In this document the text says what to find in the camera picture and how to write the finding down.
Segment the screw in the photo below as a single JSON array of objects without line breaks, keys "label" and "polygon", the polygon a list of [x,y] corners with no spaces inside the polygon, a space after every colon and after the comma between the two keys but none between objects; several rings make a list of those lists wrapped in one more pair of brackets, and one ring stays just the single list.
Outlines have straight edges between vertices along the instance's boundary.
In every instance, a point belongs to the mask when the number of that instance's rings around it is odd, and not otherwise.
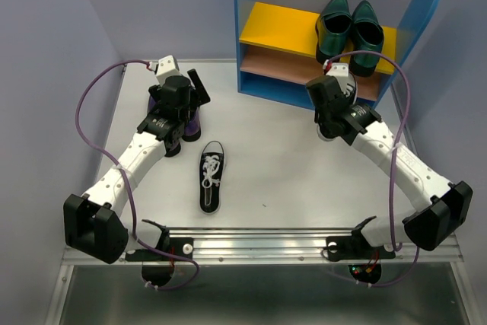
[{"label": "screw", "polygon": [[191,254],[193,252],[193,246],[191,244],[184,244],[183,245],[183,253],[186,255]]}]

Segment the green leather shoe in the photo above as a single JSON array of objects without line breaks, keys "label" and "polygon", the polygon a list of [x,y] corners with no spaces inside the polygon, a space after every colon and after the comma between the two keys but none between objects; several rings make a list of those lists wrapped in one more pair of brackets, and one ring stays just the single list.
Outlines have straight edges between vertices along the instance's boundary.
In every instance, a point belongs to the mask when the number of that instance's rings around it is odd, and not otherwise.
[{"label": "green leather shoe", "polygon": [[[367,49],[382,52],[384,30],[377,21],[371,3],[362,0],[353,12],[352,19],[350,38],[354,44],[354,50]],[[350,59],[350,72],[357,76],[371,76],[374,74],[378,62],[379,56],[355,55]]]},{"label": "green leather shoe", "polygon": [[320,13],[316,24],[316,57],[320,64],[342,53],[351,28],[352,17],[347,0],[330,0]]}]

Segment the white and black shoe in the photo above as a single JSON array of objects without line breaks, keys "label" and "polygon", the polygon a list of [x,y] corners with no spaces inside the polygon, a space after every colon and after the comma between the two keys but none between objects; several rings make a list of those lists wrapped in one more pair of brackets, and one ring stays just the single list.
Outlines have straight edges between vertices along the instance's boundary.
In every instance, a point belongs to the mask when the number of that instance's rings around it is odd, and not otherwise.
[{"label": "white and black shoe", "polygon": [[223,145],[218,141],[209,142],[199,160],[199,207],[211,214],[220,208],[221,176],[225,166]]}]

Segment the white tabletop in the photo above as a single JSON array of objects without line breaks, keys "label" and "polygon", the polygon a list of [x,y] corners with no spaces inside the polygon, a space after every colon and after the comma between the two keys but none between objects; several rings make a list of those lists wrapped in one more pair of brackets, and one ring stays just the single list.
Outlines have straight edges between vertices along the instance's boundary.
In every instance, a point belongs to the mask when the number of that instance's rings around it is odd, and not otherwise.
[{"label": "white tabletop", "polygon": [[[322,142],[314,112],[237,93],[234,62],[180,62],[195,68],[212,102],[202,107],[202,137],[182,142],[174,158],[158,162],[135,191],[138,217],[188,228],[351,228],[387,214],[388,177],[341,139]],[[157,84],[143,65],[129,65],[119,93],[107,149],[120,156],[146,115],[148,87]],[[390,92],[377,111],[395,132]],[[228,165],[221,208],[199,210],[199,156],[220,141]],[[109,168],[103,158],[99,177]],[[396,190],[396,212],[410,208]],[[129,205],[123,221],[130,221]]]}]

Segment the gray floor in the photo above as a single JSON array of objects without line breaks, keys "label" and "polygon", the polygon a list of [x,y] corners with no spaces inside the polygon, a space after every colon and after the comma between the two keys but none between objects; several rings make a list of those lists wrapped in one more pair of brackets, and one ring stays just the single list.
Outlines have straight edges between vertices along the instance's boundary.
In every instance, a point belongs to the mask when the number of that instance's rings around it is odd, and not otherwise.
[{"label": "gray floor", "polygon": [[[384,267],[392,279],[407,265]],[[419,264],[389,288],[359,288],[331,266],[219,266],[176,292],[144,288],[137,266],[75,268],[62,324],[464,324],[446,263]],[[336,266],[345,273],[345,266]]]}]

